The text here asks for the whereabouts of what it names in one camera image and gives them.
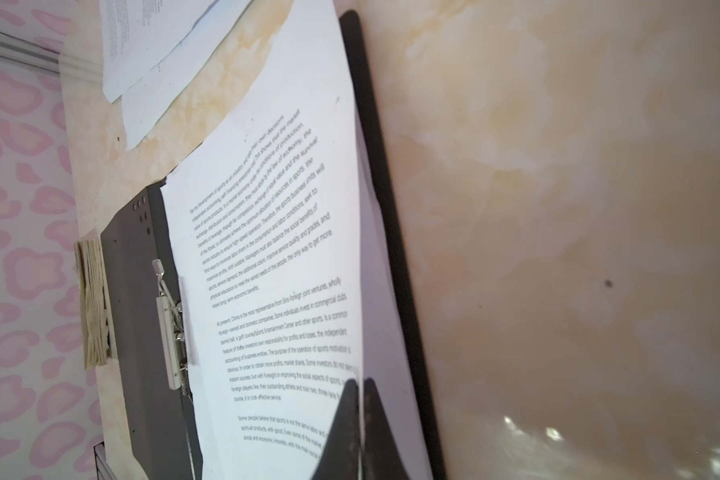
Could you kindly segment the orange and black folder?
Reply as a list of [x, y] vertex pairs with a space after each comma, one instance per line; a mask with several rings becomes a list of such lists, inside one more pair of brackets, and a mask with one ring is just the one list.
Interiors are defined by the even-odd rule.
[[[442, 479], [445, 463], [362, 24], [353, 10], [336, 15], [354, 90], [355, 119], [361, 121], [382, 214], [403, 339], [433, 471], [431, 479]], [[206, 479], [189, 379], [189, 329], [161, 193], [174, 170], [123, 207], [101, 240], [134, 456], [151, 479]], [[359, 479], [364, 479], [361, 268], [360, 302], [362, 357], [353, 379], [359, 387]]]

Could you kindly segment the text sheet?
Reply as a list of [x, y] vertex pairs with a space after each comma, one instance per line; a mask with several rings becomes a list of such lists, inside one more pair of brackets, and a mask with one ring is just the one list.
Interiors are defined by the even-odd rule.
[[355, 98], [329, 1], [296, 1], [161, 190], [206, 479], [309, 479], [361, 364]]
[[112, 103], [162, 61], [212, 0], [103, 0], [102, 90]]
[[121, 95], [126, 148], [134, 149], [191, 83], [248, 8], [247, 1], [213, 1], [187, 34]]
[[355, 119], [355, 133], [360, 205], [362, 395], [364, 380], [373, 379], [409, 479], [431, 479], [433, 471], [403, 339], [386, 234], [359, 118]]

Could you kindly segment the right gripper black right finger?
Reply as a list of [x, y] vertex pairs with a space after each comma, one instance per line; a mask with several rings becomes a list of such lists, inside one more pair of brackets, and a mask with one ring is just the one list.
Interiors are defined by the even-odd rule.
[[408, 480], [378, 388], [364, 380], [362, 472], [366, 480]]

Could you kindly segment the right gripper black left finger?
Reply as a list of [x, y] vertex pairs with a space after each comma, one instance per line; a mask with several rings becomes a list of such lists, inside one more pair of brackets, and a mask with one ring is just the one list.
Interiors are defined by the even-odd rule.
[[359, 421], [359, 387], [355, 379], [349, 379], [344, 384], [313, 480], [360, 478]]

